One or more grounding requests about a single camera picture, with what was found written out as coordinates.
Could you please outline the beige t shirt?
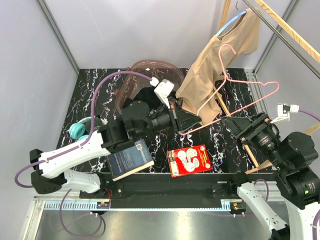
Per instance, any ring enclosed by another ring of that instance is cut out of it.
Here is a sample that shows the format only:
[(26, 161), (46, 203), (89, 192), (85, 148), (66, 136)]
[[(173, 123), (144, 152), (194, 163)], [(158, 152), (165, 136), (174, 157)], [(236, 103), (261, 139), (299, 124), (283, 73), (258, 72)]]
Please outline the beige t shirt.
[(221, 114), (216, 102), (215, 82), (223, 77), (222, 66), (229, 66), (238, 55), (250, 55), (258, 49), (260, 18), (250, 9), (225, 34), (214, 35), (191, 65), (176, 97), (182, 108), (201, 117), (201, 124), (211, 123)]

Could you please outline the black t shirt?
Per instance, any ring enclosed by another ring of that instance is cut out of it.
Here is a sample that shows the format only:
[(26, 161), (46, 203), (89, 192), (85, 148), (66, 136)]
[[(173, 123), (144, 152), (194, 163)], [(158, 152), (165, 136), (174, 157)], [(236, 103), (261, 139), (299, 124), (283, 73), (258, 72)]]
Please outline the black t shirt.
[(142, 88), (133, 98), (126, 98), (122, 108), (131, 108), (137, 112), (146, 111), (147, 108), (143, 103), (139, 103), (138, 106), (134, 106), (133, 104), (133, 102), (141, 101), (147, 104), (149, 108), (148, 112), (158, 110), (163, 104), (155, 94), (154, 89), (152, 86)]

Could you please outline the blue hanger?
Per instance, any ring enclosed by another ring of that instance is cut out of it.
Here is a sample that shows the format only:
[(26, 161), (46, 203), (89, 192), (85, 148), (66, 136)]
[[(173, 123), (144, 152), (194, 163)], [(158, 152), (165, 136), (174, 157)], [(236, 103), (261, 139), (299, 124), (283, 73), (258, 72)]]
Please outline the blue hanger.
[(224, 1), (223, 8), (222, 8), (222, 15), (221, 15), (220, 24), (219, 24), (219, 30), (215, 34), (216, 36), (221, 35), (223, 33), (223, 31), (225, 31), (233, 22), (235, 22), (237, 19), (239, 19), (240, 17), (242, 17), (243, 15), (245, 15), (247, 13), (246, 10), (243, 10), (240, 12), (239, 7), (238, 7), (239, 0), (237, 0), (235, 2), (236, 15), (233, 18), (231, 18), (229, 21), (227, 21), (227, 16), (229, 13), (231, 3), (232, 3), (231, 0)]

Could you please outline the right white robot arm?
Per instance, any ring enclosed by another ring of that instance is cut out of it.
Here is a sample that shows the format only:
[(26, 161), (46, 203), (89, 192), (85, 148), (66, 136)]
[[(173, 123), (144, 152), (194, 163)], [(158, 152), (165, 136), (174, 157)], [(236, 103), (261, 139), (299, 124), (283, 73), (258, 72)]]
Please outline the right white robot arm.
[(269, 116), (224, 116), (222, 122), (246, 145), (258, 149), (272, 165), (272, 176), (285, 202), (289, 223), (282, 220), (257, 193), (246, 173), (237, 173), (227, 185), (228, 195), (241, 198), (268, 232), (270, 240), (318, 240), (320, 238), (320, 178), (310, 164), (319, 154), (310, 135), (294, 131), (281, 139)]

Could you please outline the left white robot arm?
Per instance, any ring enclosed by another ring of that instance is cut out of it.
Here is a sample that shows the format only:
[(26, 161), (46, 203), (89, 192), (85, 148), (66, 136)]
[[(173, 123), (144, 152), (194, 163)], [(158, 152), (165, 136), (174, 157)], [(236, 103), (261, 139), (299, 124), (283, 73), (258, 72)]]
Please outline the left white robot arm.
[(165, 128), (180, 133), (200, 122), (199, 116), (182, 109), (174, 99), (162, 103), (155, 111), (144, 101), (133, 101), (121, 111), (120, 118), (99, 127), (85, 139), (49, 152), (30, 151), (34, 165), (31, 186), (41, 195), (70, 189), (103, 198), (108, 193), (103, 177), (74, 171), (74, 166), (131, 148), (137, 141)]

